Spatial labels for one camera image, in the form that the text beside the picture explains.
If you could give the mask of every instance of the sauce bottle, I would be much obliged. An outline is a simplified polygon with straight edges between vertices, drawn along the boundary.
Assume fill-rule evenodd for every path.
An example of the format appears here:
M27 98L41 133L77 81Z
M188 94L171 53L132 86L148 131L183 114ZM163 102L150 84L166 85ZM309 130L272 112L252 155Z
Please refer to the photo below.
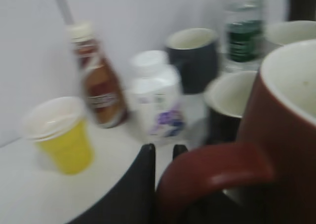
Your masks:
M98 125L112 128L126 118L126 104L119 79L100 50L89 22L68 27L78 58L81 85Z

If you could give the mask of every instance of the mug handle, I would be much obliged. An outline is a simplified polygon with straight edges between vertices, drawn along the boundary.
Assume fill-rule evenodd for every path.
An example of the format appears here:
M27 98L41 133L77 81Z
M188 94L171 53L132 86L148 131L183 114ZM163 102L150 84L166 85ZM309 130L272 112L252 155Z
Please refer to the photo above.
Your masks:
M275 180L264 152L251 143L205 146L179 155L163 173L156 191L158 223L176 223L200 198L236 186Z

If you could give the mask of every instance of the jar lid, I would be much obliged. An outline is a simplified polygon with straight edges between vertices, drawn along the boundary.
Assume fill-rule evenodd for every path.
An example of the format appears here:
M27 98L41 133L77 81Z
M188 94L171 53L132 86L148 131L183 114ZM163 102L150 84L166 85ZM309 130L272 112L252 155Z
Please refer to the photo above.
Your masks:
M84 21L67 27L67 31L73 42L79 43L94 38L92 23Z
M145 51L137 54L131 60L138 76L148 77L169 64L167 53L160 50Z

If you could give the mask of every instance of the plastic bottle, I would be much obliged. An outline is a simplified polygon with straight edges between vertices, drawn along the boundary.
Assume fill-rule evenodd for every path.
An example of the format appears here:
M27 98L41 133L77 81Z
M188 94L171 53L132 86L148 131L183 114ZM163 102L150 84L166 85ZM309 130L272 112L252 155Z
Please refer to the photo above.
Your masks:
M89 22L68 27L81 72L83 97L96 123L112 128L126 118L119 79L100 50Z
M227 72L257 70L262 57L263 0L223 0Z
M145 51L132 58L136 72L131 93L144 142L163 145L180 140L185 128L178 72L164 51Z

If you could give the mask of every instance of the mug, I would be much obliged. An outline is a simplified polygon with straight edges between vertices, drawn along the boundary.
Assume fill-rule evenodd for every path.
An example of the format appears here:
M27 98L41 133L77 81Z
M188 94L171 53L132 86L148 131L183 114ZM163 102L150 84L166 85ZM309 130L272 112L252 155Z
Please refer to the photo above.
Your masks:
M267 26L265 31L265 53L291 43L316 39L316 22L298 20Z
M256 75L255 71L226 74L206 87L210 131L206 144L235 141Z
M184 153L165 170L157 189L161 223L177 222L212 192L264 183L267 223L316 223L315 52L316 40L304 41L264 59L237 141Z
M218 36L203 28L177 32L166 41L169 61L179 71L184 94L204 91L218 73Z

